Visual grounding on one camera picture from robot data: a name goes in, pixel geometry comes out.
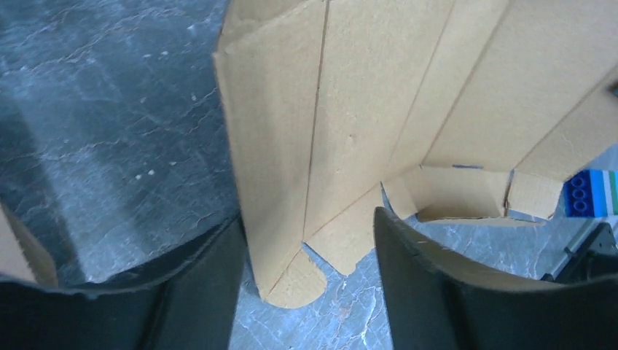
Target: black object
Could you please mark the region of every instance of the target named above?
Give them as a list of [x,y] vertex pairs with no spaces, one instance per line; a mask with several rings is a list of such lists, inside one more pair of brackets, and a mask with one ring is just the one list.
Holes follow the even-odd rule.
[[541,280],[570,284],[618,273],[616,239],[607,222],[600,223],[575,252],[566,247],[565,253],[569,256],[565,267],[556,276],[546,273]]
[[246,244],[215,227],[104,284],[46,289],[0,279],[3,349],[227,349]]
[[384,208],[375,243],[395,349],[615,349],[618,279],[554,284],[470,260]]

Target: cardboard box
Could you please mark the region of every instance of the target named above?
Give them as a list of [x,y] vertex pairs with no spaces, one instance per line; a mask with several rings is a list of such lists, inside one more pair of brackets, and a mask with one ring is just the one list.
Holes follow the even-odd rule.
[[303,242],[351,273],[380,183],[400,217],[550,218],[618,137],[612,0],[232,0],[214,54],[255,280],[321,295]]
[[54,260],[28,228],[0,204],[0,273],[48,287],[58,278]]

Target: blue lego brick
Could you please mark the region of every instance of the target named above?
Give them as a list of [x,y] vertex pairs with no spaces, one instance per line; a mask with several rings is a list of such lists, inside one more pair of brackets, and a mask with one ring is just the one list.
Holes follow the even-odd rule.
[[583,170],[564,184],[567,217],[607,217],[618,214],[614,171]]

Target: dark stone countertop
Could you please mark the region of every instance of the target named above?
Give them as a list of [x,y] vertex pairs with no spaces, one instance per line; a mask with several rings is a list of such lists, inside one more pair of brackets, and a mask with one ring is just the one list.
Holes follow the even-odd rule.
[[65,285],[105,281],[238,214],[211,60],[225,6],[0,4],[0,198]]

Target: floor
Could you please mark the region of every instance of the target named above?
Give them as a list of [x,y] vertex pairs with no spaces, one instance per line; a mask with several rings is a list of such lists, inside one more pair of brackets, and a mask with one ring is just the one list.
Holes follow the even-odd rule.
[[[211,60],[226,4],[0,3],[0,198],[65,285],[105,281],[238,215]],[[592,167],[618,170],[618,148]],[[472,259],[539,278],[592,226],[559,216],[518,229],[409,221]],[[246,269],[230,348],[390,349],[375,253],[350,276],[309,254],[328,288],[296,310],[263,303]]]

